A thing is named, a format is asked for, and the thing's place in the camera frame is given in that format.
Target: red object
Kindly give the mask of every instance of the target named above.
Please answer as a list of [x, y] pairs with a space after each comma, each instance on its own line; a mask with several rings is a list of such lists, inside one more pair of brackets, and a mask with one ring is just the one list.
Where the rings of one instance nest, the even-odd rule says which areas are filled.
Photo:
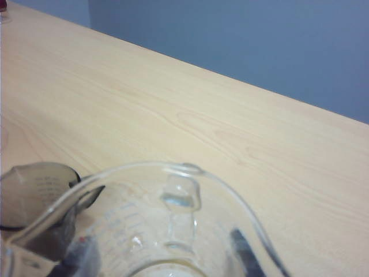
[[5, 12], [6, 11], [6, 0], [0, 0], [0, 12]]

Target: wood grain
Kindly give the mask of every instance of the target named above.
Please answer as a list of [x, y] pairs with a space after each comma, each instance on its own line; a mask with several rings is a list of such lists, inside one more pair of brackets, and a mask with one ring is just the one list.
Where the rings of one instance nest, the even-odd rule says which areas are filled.
[[195, 163], [246, 199], [293, 276], [369, 276], [368, 125], [13, 3], [9, 13], [2, 172]]

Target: gray plastic measuring cup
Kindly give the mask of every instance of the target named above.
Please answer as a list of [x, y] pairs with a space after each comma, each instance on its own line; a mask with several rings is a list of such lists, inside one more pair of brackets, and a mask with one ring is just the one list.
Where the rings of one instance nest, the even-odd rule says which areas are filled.
[[5, 246], [4, 276], [289, 276], [245, 201], [193, 164], [83, 179]]

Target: blue wall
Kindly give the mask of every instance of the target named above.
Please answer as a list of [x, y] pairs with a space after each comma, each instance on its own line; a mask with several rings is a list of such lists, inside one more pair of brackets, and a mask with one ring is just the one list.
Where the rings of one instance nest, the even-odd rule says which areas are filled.
[[368, 0], [89, 0], [91, 27], [369, 123]]
[[90, 27], [88, 0], [12, 0], [15, 3]]

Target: light wood tabletop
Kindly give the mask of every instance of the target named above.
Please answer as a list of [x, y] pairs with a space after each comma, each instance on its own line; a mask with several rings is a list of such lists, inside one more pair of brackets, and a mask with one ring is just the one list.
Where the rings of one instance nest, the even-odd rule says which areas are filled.
[[369, 276], [368, 125], [8, 7], [2, 172], [38, 161], [81, 175], [194, 163], [244, 197], [292, 276]]

